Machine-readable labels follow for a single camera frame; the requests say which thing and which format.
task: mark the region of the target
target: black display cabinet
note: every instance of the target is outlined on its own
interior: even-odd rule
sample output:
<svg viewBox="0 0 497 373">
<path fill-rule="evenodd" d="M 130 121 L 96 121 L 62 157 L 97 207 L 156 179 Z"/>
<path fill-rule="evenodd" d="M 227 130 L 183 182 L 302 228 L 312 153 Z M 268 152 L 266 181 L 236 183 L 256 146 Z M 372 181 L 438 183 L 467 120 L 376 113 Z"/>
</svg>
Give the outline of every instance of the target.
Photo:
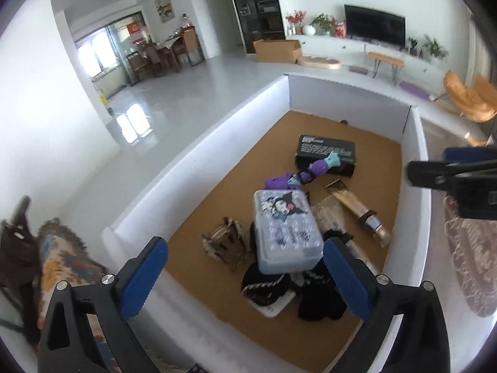
<svg viewBox="0 0 497 373">
<path fill-rule="evenodd" d="M 285 39 L 279 0 L 234 0 L 247 53 L 259 39 Z"/>
</svg>

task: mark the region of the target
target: tv screen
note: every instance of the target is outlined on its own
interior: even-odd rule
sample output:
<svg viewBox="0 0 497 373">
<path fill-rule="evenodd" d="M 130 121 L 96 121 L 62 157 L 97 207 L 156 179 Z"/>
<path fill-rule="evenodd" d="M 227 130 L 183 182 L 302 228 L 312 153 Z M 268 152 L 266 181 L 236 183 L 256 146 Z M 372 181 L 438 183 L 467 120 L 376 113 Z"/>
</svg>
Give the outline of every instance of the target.
<svg viewBox="0 0 497 373">
<path fill-rule="evenodd" d="M 347 34 L 404 47 L 406 18 L 370 8 L 345 5 Z"/>
</svg>

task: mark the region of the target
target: purple and teal toy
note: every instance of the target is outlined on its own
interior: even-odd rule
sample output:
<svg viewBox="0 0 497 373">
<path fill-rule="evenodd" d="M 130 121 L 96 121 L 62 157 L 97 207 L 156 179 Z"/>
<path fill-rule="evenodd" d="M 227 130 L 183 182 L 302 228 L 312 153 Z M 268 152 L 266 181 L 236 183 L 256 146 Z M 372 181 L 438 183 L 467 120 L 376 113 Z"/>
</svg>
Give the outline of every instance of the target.
<svg viewBox="0 0 497 373">
<path fill-rule="evenodd" d="M 264 181 L 264 189 L 299 189 L 302 185 L 312 182 L 332 167 L 340 166 L 340 157 L 337 153 L 330 153 L 328 157 L 314 161 L 307 169 L 296 174 L 286 173 L 277 178 Z"/>
</svg>

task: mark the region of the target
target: framed picture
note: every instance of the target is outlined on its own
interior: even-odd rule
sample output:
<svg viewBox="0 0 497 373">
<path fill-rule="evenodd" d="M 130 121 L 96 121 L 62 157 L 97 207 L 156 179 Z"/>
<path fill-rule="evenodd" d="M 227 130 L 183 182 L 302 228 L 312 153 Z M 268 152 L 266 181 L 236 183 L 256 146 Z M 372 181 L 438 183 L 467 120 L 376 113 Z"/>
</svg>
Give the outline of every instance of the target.
<svg viewBox="0 0 497 373">
<path fill-rule="evenodd" d="M 156 7 L 162 23 L 166 23 L 176 16 L 172 9 L 171 0 L 156 0 Z"/>
</svg>

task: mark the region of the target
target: silver screw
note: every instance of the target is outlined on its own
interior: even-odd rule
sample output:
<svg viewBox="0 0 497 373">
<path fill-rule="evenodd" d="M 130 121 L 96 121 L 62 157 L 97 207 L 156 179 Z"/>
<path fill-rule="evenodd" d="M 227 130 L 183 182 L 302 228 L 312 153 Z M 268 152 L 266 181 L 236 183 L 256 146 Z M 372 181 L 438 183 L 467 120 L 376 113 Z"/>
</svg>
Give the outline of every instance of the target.
<svg viewBox="0 0 497 373">
<path fill-rule="evenodd" d="M 103 284 L 111 284 L 114 281 L 114 279 L 116 279 L 116 277 L 114 275 L 108 274 L 102 278 L 102 283 Z"/>
<path fill-rule="evenodd" d="M 390 279 L 388 278 L 388 276 L 385 276 L 385 275 L 376 276 L 376 281 L 382 285 L 387 285 L 390 283 Z"/>
<path fill-rule="evenodd" d="M 425 290 L 428 291 L 432 291 L 435 288 L 435 286 L 433 286 L 433 283 L 428 280 L 423 282 L 423 287 Z"/>
<path fill-rule="evenodd" d="M 59 283 L 57 283 L 56 286 L 57 290 L 64 290 L 67 288 L 67 282 L 65 280 L 61 280 Z"/>
<path fill-rule="evenodd" d="M 445 183 L 446 179 L 443 175 L 440 175 L 439 177 L 435 177 L 435 184 L 441 185 Z"/>
</svg>

